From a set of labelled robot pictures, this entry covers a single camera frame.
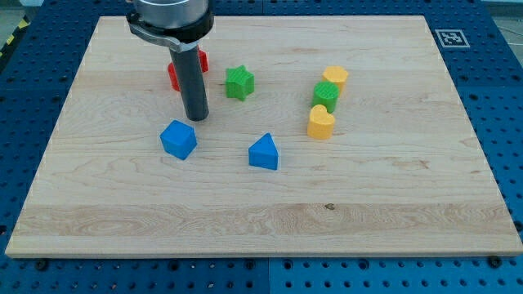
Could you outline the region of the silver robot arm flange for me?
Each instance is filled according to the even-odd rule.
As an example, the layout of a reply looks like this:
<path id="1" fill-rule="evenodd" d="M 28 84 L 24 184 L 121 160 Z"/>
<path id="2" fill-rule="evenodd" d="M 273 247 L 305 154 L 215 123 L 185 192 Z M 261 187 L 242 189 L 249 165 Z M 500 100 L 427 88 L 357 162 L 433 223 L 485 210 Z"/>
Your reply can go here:
<path id="1" fill-rule="evenodd" d="M 209 0 L 135 0 L 126 15 L 138 38 L 181 53 L 199 45 L 214 24 Z"/>

